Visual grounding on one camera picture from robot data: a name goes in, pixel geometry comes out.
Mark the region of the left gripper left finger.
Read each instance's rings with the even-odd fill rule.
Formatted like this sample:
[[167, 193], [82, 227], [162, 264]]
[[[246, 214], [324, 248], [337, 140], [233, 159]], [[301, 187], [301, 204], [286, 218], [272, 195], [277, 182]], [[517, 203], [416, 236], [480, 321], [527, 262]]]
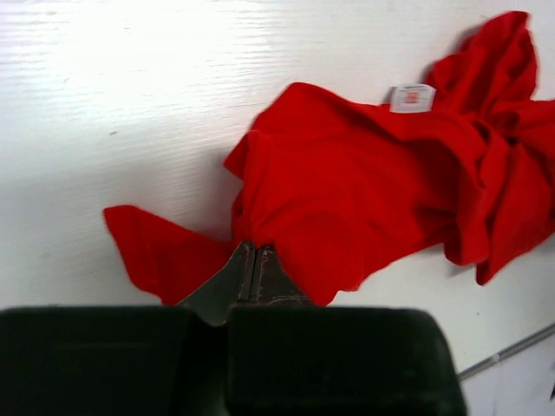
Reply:
[[226, 264], [178, 306], [190, 309], [208, 325], [225, 324], [234, 305], [249, 302], [255, 261], [252, 242], [241, 242]]

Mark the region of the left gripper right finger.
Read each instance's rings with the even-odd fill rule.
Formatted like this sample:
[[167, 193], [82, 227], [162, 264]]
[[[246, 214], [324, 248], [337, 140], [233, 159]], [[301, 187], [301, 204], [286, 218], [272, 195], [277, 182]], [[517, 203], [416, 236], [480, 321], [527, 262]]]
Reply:
[[257, 251], [251, 279], [251, 303], [270, 306], [310, 306], [312, 301], [285, 273], [275, 248]]

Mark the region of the red t shirt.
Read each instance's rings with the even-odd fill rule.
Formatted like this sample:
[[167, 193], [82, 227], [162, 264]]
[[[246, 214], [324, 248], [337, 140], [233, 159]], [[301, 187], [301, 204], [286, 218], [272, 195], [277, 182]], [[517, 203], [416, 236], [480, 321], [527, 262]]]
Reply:
[[274, 246], [318, 305], [437, 244], [488, 283], [554, 232], [554, 103], [532, 98], [528, 19], [496, 16], [437, 61], [424, 111], [292, 83], [225, 159], [242, 183], [230, 240], [131, 205], [105, 209], [132, 283], [175, 304], [245, 240]]

